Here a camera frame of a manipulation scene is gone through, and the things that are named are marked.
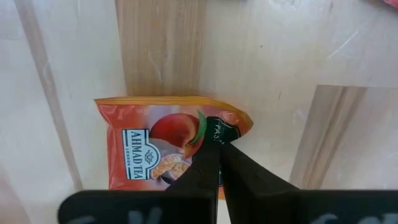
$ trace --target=wood grain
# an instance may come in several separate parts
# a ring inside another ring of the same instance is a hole
[[[318,86],[290,177],[302,189],[319,189],[366,88]]]
[[[205,0],[116,0],[127,93],[197,95]]]
[[[15,4],[29,43],[30,52],[35,62],[37,74],[39,75],[45,97],[50,106],[51,116],[57,130],[75,189],[82,190],[83,185],[76,166],[75,156],[73,155],[72,145],[70,143],[65,120],[63,118],[52,69],[47,57],[39,23],[37,22],[33,2],[32,0],[15,0]]]
[[[368,88],[322,189],[398,189],[398,89]]]

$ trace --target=orange tea packet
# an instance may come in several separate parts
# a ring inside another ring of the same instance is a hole
[[[202,144],[234,141],[253,124],[245,112],[207,97],[95,101],[108,124],[109,189],[113,190],[165,190],[188,169]],[[224,198],[221,176],[219,198]]]

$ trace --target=red peach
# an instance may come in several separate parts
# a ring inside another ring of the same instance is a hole
[[[179,147],[188,158],[199,149],[202,139],[194,146],[189,145],[197,135],[199,119],[185,113],[175,113],[164,116],[158,120],[150,130],[149,137],[163,139],[170,144]]]

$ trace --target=green leaf illustration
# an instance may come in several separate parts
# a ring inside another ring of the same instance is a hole
[[[198,127],[198,132],[195,138],[190,141],[190,145],[195,145],[198,143],[199,140],[202,139],[202,137],[205,135],[206,128],[207,128],[207,121],[205,115],[203,115],[199,110],[198,110],[198,116],[199,116],[199,127]]]

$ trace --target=ahmad tea logo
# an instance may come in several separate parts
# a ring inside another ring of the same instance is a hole
[[[148,139],[148,129],[123,129],[124,163],[129,180],[149,180],[151,170],[160,162],[159,150]]]

